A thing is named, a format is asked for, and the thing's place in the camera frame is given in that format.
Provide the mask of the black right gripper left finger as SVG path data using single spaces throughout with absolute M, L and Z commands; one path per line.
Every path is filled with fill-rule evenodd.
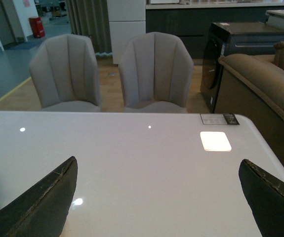
M 0 237 L 58 237 L 76 190 L 78 163 L 70 157 L 0 210 Z

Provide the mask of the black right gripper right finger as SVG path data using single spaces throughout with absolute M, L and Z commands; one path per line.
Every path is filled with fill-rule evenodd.
M 284 182 L 247 159 L 239 179 L 262 236 L 284 237 Z

